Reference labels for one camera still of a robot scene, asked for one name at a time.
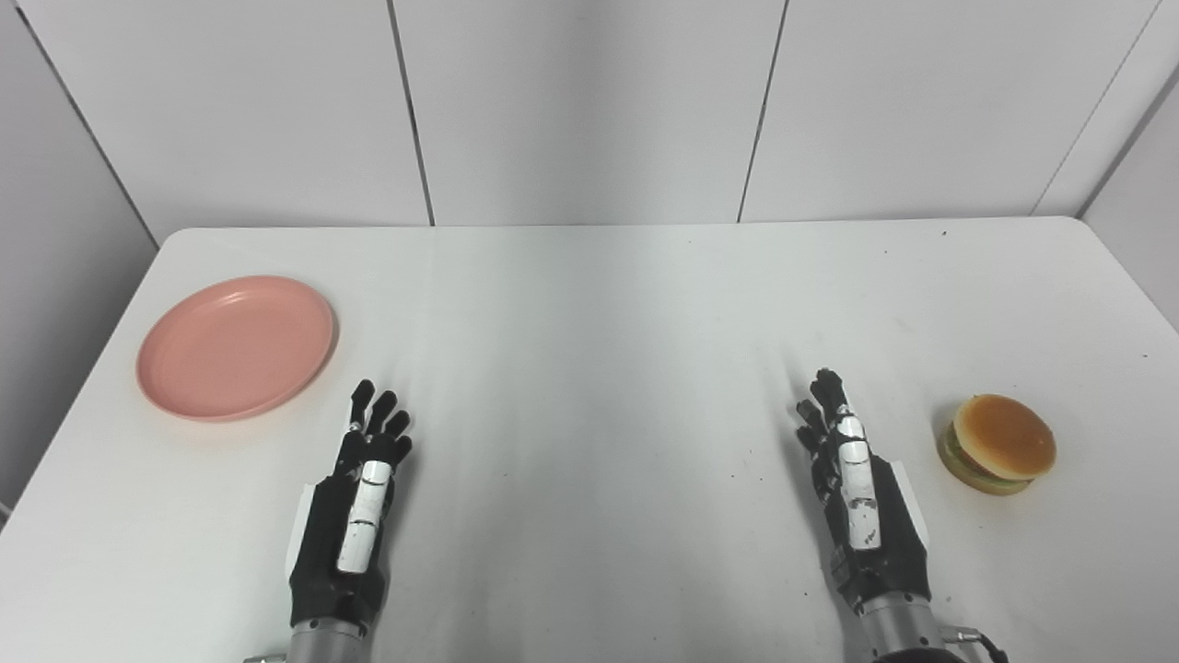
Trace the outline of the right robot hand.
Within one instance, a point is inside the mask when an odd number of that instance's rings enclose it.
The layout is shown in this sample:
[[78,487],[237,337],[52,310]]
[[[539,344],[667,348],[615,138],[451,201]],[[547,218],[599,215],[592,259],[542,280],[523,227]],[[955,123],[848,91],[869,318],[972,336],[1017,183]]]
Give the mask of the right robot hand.
[[830,569],[843,600],[855,611],[889,593],[930,600],[926,543],[896,471],[872,449],[841,375],[829,366],[818,369],[810,398],[796,403],[796,436],[834,541]]

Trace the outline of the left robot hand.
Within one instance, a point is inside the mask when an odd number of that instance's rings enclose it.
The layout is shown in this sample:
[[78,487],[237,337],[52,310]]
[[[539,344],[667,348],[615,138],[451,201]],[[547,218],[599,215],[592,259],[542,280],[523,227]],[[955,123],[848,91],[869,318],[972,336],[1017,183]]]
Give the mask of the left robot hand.
[[370,631],[387,596],[380,562],[399,465],[409,457],[410,415],[394,390],[362,380],[332,471],[312,486],[289,575],[290,625],[349,622]]

